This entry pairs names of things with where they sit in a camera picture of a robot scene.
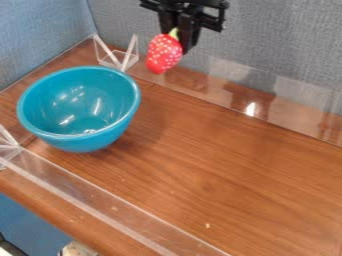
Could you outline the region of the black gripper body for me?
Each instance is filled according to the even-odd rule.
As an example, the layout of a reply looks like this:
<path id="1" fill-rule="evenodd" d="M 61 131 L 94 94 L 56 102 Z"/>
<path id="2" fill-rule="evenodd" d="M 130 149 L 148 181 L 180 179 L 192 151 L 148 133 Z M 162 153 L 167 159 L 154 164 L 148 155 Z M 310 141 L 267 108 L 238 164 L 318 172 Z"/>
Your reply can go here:
<path id="1" fill-rule="evenodd" d="M 215 32 L 223 30 L 226 21 L 226 10 L 230 7 L 227 0 L 139 0 L 139 6 L 159 13 L 160 10 L 167 10 L 175 13 L 176 27 L 178 17 L 182 13 L 194 16 L 200 27 L 204 27 Z"/>

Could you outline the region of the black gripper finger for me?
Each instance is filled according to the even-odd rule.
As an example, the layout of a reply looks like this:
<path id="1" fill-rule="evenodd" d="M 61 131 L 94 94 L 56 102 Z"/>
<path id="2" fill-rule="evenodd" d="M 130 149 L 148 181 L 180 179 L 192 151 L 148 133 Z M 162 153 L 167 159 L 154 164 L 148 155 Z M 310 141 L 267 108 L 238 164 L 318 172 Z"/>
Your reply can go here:
<path id="1" fill-rule="evenodd" d="M 200 35 L 200 22 L 190 14 L 182 13 L 178 17 L 178 28 L 179 28 L 179 41 L 183 48 L 183 53 L 196 46 Z"/>
<path id="2" fill-rule="evenodd" d="M 167 10 L 160 10 L 159 13 L 160 30 L 163 34 L 168 34 L 176 27 L 175 13 Z"/>

